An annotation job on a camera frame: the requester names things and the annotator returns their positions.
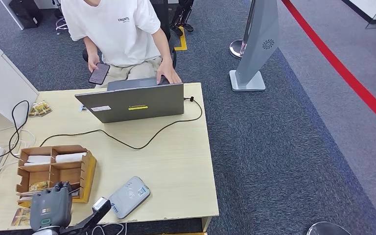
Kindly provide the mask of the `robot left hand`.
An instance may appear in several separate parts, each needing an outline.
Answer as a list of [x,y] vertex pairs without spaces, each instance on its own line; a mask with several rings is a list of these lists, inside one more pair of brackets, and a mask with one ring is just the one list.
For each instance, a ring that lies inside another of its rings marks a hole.
[[37,232],[44,228],[66,228],[71,222],[72,195],[69,182],[58,182],[32,197],[30,226]]

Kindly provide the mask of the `person's left hand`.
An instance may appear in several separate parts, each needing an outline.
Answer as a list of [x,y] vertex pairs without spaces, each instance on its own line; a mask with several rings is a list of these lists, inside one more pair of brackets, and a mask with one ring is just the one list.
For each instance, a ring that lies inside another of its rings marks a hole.
[[158,67],[157,84],[160,83],[162,76],[164,76],[170,84],[182,82],[173,67],[172,60],[169,58],[162,59],[161,64]]

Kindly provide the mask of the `person's right hand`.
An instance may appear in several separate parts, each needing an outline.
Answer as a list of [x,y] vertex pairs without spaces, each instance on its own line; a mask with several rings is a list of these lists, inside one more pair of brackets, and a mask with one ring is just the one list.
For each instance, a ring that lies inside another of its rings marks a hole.
[[88,54],[88,68],[90,72],[97,70],[97,64],[100,62],[99,55],[97,53]]

